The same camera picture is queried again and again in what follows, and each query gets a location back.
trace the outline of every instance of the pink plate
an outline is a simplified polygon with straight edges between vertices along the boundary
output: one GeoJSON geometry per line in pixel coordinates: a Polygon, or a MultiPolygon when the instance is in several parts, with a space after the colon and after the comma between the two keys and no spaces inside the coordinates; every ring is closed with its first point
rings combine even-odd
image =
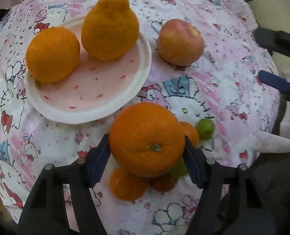
{"type": "Polygon", "coordinates": [[[90,57],[81,44],[83,20],[77,17],[61,25],[77,36],[81,46],[79,64],[67,78],[37,87],[27,73],[29,101],[53,121],[81,124],[111,115],[136,96],[150,71],[151,48],[141,33],[135,46],[116,60],[90,57]]]}

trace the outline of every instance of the pink tablecloth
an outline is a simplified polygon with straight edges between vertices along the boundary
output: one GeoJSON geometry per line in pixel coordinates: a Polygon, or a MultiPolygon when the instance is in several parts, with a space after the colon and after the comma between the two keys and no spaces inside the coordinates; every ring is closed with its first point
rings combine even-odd
{"type": "MultiPolygon", "coordinates": [[[[0,196],[16,222],[44,165],[66,165],[85,156],[116,115],[76,126],[60,124],[39,114],[25,93],[25,52],[31,39],[85,15],[96,1],[24,0],[0,23],[0,196]]],[[[277,70],[269,53],[252,38],[257,23],[249,6],[243,0],[130,0],[130,6],[153,53],[149,77],[127,105],[155,102],[193,125],[212,118],[213,140],[199,145],[206,156],[224,165],[251,165],[256,156],[253,135],[272,129],[279,94],[257,78],[259,70],[277,70]],[[172,18],[196,26],[205,40],[203,56],[185,68],[168,65],[155,50],[161,25],[172,18]]],[[[170,193],[148,190],[135,202],[122,202],[108,189],[114,166],[111,158],[92,193],[109,234],[182,234],[187,229],[201,193],[189,177],[180,179],[170,193]]],[[[76,229],[67,186],[65,198],[76,229]]]]}

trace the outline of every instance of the apple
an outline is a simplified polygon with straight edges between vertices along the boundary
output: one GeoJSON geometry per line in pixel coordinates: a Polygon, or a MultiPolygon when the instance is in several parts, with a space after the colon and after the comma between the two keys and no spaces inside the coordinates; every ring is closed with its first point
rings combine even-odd
{"type": "Polygon", "coordinates": [[[187,66],[201,57],[204,40],[191,24],[171,19],[159,32],[157,49],[164,61],[175,66],[187,66]]]}

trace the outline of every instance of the tablecloth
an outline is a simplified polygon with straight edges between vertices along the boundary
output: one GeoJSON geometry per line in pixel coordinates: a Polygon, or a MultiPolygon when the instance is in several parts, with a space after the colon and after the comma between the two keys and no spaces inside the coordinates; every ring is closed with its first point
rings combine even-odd
{"type": "MultiPolygon", "coordinates": [[[[251,150],[252,137],[271,131],[279,93],[258,80],[259,70],[277,74],[277,69],[268,51],[253,40],[257,23],[249,5],[243,0],[129,1],[151,45],[152,68],[126,106],[154,102],[193,125],[211,118],[216,124],[213,139],[201,141],[199,148],[223,165],[250,166],[257,156],[251,150]],[[155,50],[162,24],[172,18],[191,23],[205,40],[202,57],[184,68],[163,62],[155,50]]],[[[39,114],[26,95],[25,52],[31,39],[69,18],[85,15],[96,2],[23,0],[0,23],[0,197],[16,222],[44,165],[66,165],[85,156],[120,112],[86,124],[61,124],[39,114]]],[[[111,157],[92,191],[108,234],[180,234],[187,229],[201,194],[188,176],[179,179],[172,192],[148,189],[140,199],[123,202],[108,188],[116,165],[111,157]]],[[[69,221],[76,229],[69,189],[64,188],[69,221]]]]}

